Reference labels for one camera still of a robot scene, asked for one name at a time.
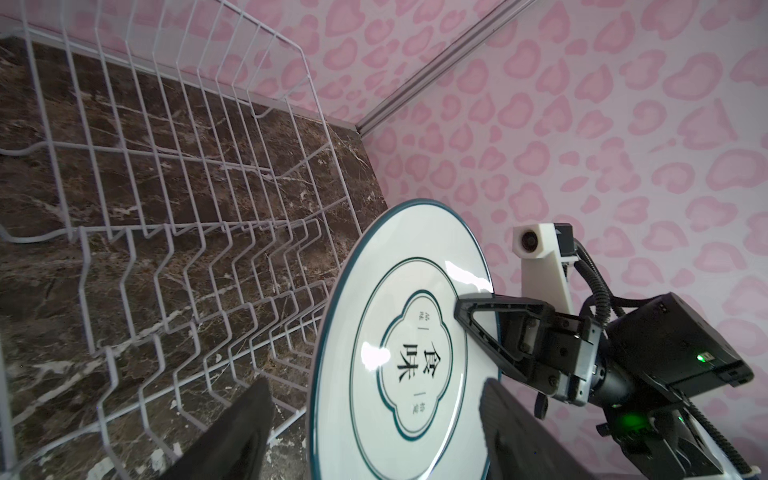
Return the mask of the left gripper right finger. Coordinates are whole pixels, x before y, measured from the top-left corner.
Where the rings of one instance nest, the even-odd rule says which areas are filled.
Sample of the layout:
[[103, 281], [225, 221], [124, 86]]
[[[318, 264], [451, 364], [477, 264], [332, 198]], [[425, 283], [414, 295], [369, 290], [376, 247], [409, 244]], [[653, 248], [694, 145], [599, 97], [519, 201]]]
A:
[[479, 413], [491, 479], [592, 479], [524, 406], [494, 378], [485, 381]]

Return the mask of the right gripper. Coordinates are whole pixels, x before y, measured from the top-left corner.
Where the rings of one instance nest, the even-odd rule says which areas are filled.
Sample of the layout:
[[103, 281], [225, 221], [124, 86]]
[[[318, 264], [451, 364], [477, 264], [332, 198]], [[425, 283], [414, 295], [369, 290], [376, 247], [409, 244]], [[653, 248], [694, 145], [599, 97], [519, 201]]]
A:
[[630, 400], [636, 381], [609, 356], [602, 327], [527, 297], [460, 296], [454, 317], [501, 374], [558, 401], [600, 408]]

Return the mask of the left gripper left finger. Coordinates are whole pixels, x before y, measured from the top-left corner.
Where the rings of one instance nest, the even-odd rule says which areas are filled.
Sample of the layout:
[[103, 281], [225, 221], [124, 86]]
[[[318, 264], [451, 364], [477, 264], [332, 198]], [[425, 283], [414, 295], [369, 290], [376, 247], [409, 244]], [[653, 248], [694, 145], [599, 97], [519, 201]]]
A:
[[161, 477], [258, 479], [274, 411], [269, 382], [260, 378]]

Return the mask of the white round plate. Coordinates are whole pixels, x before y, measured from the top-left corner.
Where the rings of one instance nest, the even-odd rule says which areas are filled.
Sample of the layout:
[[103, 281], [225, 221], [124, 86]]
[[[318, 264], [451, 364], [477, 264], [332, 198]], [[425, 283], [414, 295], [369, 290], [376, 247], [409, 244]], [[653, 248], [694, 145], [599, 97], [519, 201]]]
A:
[[380, 215], [332, 289], [312, 362], [315, 479], [483, 479], [479, 403], [498, 367], [455, 319], [491, 274], [467, 223], [416, 199]]

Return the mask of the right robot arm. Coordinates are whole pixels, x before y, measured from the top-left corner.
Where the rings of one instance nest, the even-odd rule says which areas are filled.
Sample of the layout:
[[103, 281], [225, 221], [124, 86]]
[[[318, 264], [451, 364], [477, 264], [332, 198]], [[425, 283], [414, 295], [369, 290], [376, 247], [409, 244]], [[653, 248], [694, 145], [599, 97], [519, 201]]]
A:
[[467, 295], [454, 316], [505, 376], [536, 391], [537, 419], [551, 401], [600, 408], [599, 435], [646, 477], [758, 477], [693, 402], [753, 371], [678, 295], [603, 292], [576, 315], [531, 298]]

